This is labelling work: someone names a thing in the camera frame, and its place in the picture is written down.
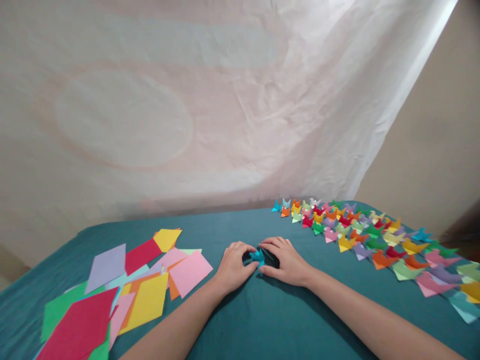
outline right hand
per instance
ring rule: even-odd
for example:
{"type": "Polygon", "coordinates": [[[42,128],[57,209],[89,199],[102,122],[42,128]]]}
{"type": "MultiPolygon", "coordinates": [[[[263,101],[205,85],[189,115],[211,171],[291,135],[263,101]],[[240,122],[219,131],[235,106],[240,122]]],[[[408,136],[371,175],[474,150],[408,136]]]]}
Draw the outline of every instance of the right hand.
{"type": "Polygon", "coordinates": [[[280,260],[280,268],[261,266],[258,270],[269,277],[295,286],[306,286],[315,268],[310,266],[288,239],[283,237],[269,237],[258,246],[268,250],[280,260]]]}

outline hand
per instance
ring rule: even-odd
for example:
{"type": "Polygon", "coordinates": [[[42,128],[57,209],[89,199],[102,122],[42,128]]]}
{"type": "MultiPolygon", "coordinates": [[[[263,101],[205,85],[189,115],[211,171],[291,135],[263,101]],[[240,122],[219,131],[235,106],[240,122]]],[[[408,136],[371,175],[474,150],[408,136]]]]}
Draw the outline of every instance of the hand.
{"type": "Polygon", "coordinates": [[[262,266],[258,269],[262,274],[290,285],[307,285],[307,280],[315,268],[299,255],[290,240],[283,237],[269,237],[258,246],[268,250],[280,260],[280,269],[262,266]]]}
{"type": "Polygon", "coordinates": [[[242,285],[258,268],[258,261],[253,261],[247,266],[242,262],[242,256],[246,252],[255,253],[256,251],[256,248],[241,241],[232,242],[225,249],[220,266],[212,278],[225,295],[242,285]]]}

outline teal tablecloth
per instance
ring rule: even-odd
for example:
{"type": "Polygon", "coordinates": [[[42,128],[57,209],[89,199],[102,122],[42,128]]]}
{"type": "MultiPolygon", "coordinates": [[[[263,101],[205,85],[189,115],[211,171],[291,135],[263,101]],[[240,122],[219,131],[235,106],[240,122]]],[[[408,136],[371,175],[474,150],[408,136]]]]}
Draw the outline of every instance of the teal tablecloth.
{"type": "MultiPolygon", "coordinates": [[[[231,242],[256,246],[267,237],[288,238],[310,264],[404,317],[467,359],[480,359],[480,332],[467,325],[445,298],[425,298],[415,282],[398,282],[390,269],[376,271],[368,260],[357,261],[353,252],[340,253],[336,243],[325,243],[322,235],[314,236],[311,229],[292,224],[291,217],[281,218],[270,208],[113,222],[85,229],[1,293],[0,359],[30,360],[37,353],[44,305],[85,281],[95,255],[123,243],[129,251],[161,228],[178,227],[183,232],[176,246],[202,248],[215,270],[231,242]]],[[[167,293],[163,316],[120,336],[109,358],[118,359],[182,301],[170,301],[167,293]]],[[[260,277],[258,272],[222,302],[189,356],[209,360],[248,357],[375,359],[308,290],[260,277]]]]}

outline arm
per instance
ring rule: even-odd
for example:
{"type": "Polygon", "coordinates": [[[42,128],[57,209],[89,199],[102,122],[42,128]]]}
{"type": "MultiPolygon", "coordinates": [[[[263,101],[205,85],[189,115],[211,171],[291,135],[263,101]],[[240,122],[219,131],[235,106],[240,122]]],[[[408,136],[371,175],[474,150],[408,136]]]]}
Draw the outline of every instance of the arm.
{"type": "Polygon", "coordinates": [[[259,246],[280,260],[280,269],[262,266],[261,273],[312,291],[379,359],[463,359],[404,318],[310,266],[288,239],[270,237],[259,246]]]}
{"type": "Polygon", "coordinates": [[[137,342],[121,360],[185,359],[213,310],[258,267],[257,261],[243,265],[242,256],[247,251],[257,249],[241,241],[232,242],[225,249],[212,279],[137,342]]]}

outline white backdrop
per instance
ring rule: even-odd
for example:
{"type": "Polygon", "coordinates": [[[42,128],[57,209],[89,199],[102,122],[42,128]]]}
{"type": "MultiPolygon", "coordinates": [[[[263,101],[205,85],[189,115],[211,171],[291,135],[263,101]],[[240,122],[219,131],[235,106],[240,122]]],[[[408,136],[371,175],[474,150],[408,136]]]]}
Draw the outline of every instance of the white backdrop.
{"type": "Polygon", "coordinates": [[[3,0],[1,241],[352,199],[455,3],[3,0]]]}

